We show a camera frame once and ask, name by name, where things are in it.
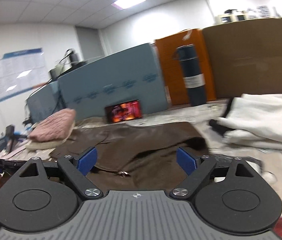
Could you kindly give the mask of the wall poster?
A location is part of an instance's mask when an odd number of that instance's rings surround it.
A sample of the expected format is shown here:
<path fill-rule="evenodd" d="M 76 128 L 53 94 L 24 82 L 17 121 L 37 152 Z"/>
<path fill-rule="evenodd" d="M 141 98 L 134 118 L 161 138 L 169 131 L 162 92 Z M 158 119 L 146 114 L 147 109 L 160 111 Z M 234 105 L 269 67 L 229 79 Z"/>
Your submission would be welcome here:
<path fill-rule="evenodd" d="M 41 86 L 48 77 L 42 48 L 0 55 L 0 102 Z"/>

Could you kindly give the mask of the dark blue thermos bottle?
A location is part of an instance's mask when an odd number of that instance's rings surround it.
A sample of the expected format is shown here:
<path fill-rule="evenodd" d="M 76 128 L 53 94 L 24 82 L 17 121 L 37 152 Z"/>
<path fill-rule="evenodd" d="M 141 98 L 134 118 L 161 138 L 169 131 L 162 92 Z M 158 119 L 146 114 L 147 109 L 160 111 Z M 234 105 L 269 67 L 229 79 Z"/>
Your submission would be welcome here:
<path fill-rule="evenodd" d="M 191 106 L 206 104 L 205 79 L 193 44 L 176 49 L 176 57 L 183 72 L 183 81 Z"/>

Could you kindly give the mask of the brown leather jacket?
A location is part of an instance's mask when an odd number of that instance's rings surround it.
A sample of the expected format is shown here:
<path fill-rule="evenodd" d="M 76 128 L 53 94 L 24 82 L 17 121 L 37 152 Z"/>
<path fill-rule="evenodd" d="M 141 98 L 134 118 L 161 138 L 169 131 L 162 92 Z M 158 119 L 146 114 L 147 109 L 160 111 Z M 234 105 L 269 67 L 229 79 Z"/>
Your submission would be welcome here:
<path fill-rule="evenodd" d="M 103 192 L 171 191 L 186 178 L 176 161 L 178 148 L 191 148 L 196 156 L 209 154 L 205 139 L 192 124 L 173 122 L 74 129 L 50 156 L 54 160 L 66 154 L 77 156 L 91 147 L 96 148 L 98 160 L 86 177 Z"/>

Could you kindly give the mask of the blue foam board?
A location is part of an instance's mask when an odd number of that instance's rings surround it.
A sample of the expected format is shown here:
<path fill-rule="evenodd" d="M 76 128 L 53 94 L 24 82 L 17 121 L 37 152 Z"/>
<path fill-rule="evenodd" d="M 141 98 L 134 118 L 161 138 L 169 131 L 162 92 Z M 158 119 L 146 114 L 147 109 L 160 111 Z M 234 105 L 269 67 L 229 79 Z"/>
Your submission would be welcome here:
<path fill-rule="evenodd" d="M 138 100 L 142 114 L 168 108 L 157 53 L 146 43 L 61 75 L 27 99 L 30 117 L 40 122 L 70 108 L 76 120 L 104 116 L 107 106 Z"/>

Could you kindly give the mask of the pink knitted sweater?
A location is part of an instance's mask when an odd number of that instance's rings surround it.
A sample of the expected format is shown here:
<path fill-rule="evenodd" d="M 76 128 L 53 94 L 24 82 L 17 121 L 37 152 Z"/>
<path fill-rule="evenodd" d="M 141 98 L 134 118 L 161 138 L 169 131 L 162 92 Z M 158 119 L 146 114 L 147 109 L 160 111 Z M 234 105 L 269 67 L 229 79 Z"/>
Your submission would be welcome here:
<path fill-rule="evenodd" d="M 40 122 L 28 138 L 34 142 L 65 140 L 74 128 L 75 117 L 74 109 L 62 109 Z"/>

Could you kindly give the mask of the brown cardboard board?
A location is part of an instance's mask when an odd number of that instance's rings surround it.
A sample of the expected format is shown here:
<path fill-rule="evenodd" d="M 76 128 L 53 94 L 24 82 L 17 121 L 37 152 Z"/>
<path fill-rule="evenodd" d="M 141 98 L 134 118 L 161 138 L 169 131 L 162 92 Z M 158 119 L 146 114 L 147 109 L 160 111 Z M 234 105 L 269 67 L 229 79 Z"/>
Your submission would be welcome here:
<path fill-rule="evenodd" d="M 220 24 L 202 33 L 217 98 L 282 94 L 282 18 Z"/>

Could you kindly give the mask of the phone with red screen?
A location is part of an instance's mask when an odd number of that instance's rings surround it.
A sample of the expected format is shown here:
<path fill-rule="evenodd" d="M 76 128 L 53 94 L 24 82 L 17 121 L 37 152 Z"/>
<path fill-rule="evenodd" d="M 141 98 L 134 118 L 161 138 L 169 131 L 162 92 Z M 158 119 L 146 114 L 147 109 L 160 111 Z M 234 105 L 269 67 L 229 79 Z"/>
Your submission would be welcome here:
<path fill-rule="evenodd" d="M 108 123 L 142 119 L 141 104 L 139 100 L 118 103 L 105 107 L 106 119 Z"/>

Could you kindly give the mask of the white folded garment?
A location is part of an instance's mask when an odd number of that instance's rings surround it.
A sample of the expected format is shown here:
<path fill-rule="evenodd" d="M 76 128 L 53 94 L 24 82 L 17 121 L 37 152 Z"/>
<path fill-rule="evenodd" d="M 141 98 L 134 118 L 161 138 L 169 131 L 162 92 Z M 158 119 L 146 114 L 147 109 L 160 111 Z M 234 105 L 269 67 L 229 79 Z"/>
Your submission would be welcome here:
<path fill-rule="evenodd" d="M 282 94 L 242 94 L 209 121 L 225 144 L 282 151 Z"/>

